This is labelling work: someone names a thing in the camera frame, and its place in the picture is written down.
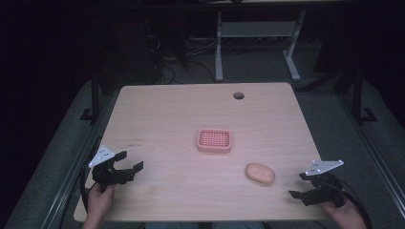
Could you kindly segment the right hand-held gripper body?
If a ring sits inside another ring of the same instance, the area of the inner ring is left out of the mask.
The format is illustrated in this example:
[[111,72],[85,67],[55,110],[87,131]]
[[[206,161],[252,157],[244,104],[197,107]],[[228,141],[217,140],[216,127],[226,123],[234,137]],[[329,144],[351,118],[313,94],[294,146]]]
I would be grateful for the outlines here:
[[330,172],[343,165],[344,161],[341,159],[335,161],[313,160],[311,162],[304,173],[314,176],[313,180],[308,180],[314,189],[302,193],[305,197],[301,200],[306,206],[324,202],[332,202],[337,208],[344,205],[343,186]]

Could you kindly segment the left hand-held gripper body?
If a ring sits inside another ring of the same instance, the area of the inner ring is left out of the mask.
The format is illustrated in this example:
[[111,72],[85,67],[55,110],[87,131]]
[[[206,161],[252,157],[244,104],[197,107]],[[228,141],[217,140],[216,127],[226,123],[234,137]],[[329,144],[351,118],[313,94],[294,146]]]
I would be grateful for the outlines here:
[[109,185],[126,184],[134,180],[135,174],[132,169],[117,170],[114,165],[114,153],[104,145],[101,145],[94,157],[88,163],[88,167],[92,170],[93,180],[101,186],[101,191],[104,192]]

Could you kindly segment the pink soap dish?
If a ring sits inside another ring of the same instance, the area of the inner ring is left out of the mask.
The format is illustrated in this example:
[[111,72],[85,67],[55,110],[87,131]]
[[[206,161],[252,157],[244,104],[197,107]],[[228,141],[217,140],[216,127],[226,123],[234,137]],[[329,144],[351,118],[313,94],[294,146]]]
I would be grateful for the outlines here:
[[200,129],[197,149],[202,153],[227,154],[231,151],[232,136],[228,130]]

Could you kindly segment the person's left hand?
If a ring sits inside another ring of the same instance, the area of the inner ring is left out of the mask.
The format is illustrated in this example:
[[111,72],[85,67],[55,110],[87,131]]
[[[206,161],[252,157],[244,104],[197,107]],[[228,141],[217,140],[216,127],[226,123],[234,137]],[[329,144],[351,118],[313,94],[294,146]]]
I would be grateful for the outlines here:
[[88,196],[88,212],[85,221],[104,223],[105,217],[112,206],[115,188],[115,185],[109,185],[105,191],[102,192],[98,183],[93,186]]

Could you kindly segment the person's right hand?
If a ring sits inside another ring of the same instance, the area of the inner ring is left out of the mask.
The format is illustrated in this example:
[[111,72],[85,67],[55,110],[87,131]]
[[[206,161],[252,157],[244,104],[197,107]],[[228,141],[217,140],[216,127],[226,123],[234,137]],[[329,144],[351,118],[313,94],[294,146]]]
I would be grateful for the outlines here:
[[338,227],[345,224],[366,225],[359,210],[348,199],[346,199],[344,205],[339,208],[336,208],[331,202],[321,203],[320,207],[331,217]]

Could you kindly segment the black metal stand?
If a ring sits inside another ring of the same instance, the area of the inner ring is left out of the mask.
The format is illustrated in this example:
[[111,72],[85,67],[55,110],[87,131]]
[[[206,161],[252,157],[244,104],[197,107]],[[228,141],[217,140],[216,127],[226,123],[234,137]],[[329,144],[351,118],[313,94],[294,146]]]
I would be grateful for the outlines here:
[[94,124],[98,119],[99,114],[99,88],[98,88],[98,73],[94,72],[91,77],[91,107],[86,108],[80,119],[90,121]]
[[357,123],[376,122],[373,111],[370,108],[362,107],[363,77],[359,69],[356,70],[353,78],[352,89],[352,115]]

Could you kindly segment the aluminium rail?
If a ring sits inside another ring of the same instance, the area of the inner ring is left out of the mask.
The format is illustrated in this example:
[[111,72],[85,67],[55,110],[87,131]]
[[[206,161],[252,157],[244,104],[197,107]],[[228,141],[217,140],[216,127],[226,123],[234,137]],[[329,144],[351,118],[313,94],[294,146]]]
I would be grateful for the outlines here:
[[358,132],[366,148],[368,149],[369,155],[373,159],[374,166],[381,176],[382,182],[386,186],[386,189],[393,199],[395,206],[397,207],[401,216],[405,218],[405,192],[399,186],[392,171],[383,159],[378,148],[375,146],[371,136],[365,129],[364,121],[358,121],[352,114],[352,104],[350,103],[350,101],[345,96],[339,96],[338,100],[352,125],[354,126],[355,130]]
[[81,120],[86,108],[91,107],[91,94],[79,94],[62,120],[44,157],[45,184],[53,191],[50,206],[40,229],[59,229],[63,224],[71,198],[75,197],[81,168],[97,140],[105,130],[104,112],[110,113],[113,98],[99,94],[99,114],[94,124]]

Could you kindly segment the white metal table frame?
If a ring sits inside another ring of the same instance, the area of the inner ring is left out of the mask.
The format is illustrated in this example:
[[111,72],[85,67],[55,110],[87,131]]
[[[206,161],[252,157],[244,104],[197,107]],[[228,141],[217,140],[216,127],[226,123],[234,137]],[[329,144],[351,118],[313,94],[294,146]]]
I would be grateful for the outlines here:
[[293,53],[299,38],[300,31],[306,16],[301,10],[295,21],[268,21],[268,22],[227,22],[223,21],[223,14],[217,13],[217,33],[215,51],[215,80],[224,80],[222,41],[224,38],[263,38],[263,37],[289,37],[289,47],[283,50],[283,57],[287,64],[289,74],[293,81],[300,81],[301,76],[295,66]]

